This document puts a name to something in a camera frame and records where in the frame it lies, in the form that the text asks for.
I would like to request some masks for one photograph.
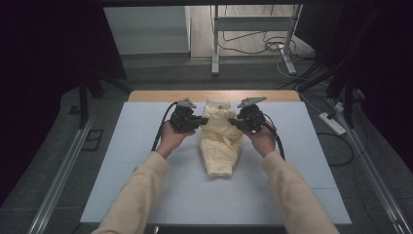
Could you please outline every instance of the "crumpled fabric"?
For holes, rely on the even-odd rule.
[[[231,176],[243,146],[243,133],[232,126],[229,119],[236,119],[236,112],[228,101],[207,100],[202,125],[200,146],[209,176]]]

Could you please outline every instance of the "power strip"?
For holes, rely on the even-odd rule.
[[[321,115],[319,115],[320,119],[328,126],[330,127],[330,129],[332,131],[334,131],[334,133],[336,133],[338,136],[339,135],[343,135],[346,130],[343,129],[343,127],[341,127],[341,125],[339,125],[339,123],[337,123],[334,119],[328,119],[327,118],[328,114],[327,113],[322,113]]]

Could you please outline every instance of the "person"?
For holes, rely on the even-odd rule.
[[[177,133],[170,122],[163,126],[161,143],[127,179],[109,211],[93,234],[143,233],[151,209],[162,194],[163,179],[169,170],[166,161],[182,141],[195,133]],[[288,233],[339,233],[313,190],[275,148],[274,137],[263,128],[258,133],[243,132],[263,157],[262,169]]]

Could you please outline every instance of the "hand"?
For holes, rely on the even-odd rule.
[[[265,127],[263,127],[258,133],[252,133],[249,131],[243,131],[243,133],[249,137],[254,148],[261,154],[262,157],[265,157],[267,154],[275,151],[276,149],[276,140],[274,139],[273,134]]]
[[[161,135],[161,144],[155,150],[155,152],[161,154],[165,159],[171,154],[171,152],[177,148],[188,136],[195,133],[194,131],[188,133],[178,133],[170,124],[169,121],[164,123]]]

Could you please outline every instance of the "garment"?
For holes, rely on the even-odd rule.
[[[228,101],[207,100],[201,125],[200,147],[209,176],[231,176],[243,146],[243,133],[229,119],[237,118]]]
[[[278,152],[266,155],[262,168],[288,233],[339,233],[312,189]],[[143,233],[151,208],[162,193],[169,164],[152,152],[137,168],[93,234]]]

